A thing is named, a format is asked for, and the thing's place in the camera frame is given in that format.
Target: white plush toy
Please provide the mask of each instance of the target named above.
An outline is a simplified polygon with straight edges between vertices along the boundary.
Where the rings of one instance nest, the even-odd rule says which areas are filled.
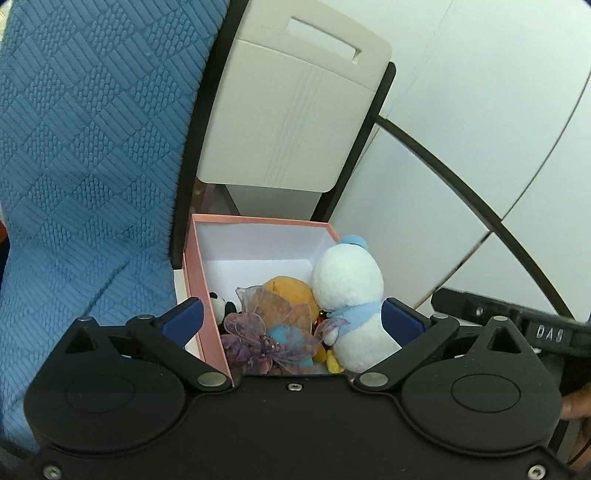
[[[349,235],[330,247],[316,262],[311,283],[329,319],[347,322],[323,338],[345,369],[364,372],[400,350],[382,327],[384,279],[365,240]]]

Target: seat cushion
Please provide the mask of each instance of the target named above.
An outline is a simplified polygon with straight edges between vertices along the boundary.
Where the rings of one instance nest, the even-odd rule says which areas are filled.
[[[1,435],[72,321],[175,302],[181,156],[226,0],[15,0],[0,50]]]

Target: rectangular slot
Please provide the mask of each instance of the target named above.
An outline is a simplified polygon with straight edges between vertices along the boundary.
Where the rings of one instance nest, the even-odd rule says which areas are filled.
[[[297,18],[290,19],[287,24],[287,31],[295,37],[302,38],[306,42],[312,43],[353,63],[357,63],[357,58],[361,53],[361,50],[349,45],[347,42]]]

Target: white plush toy head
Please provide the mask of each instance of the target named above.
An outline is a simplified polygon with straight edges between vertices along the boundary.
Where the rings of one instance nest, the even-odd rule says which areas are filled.
[[[312,272],[314,298],[327,312],[384,298],[382,273],[365,242],[357,237],[355,243],[342,243],[348,240],[324,252]]]

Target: open box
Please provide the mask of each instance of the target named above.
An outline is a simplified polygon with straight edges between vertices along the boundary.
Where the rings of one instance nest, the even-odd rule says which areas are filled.
[[[193,215],[183,270],[189,295],[203,301],[196,339],[199,357],[230,374],[209,292],[236,306],[236,288],[262,285],[278,275],[310,283],[314,264],[338,240],[327,223],[225,215]]]

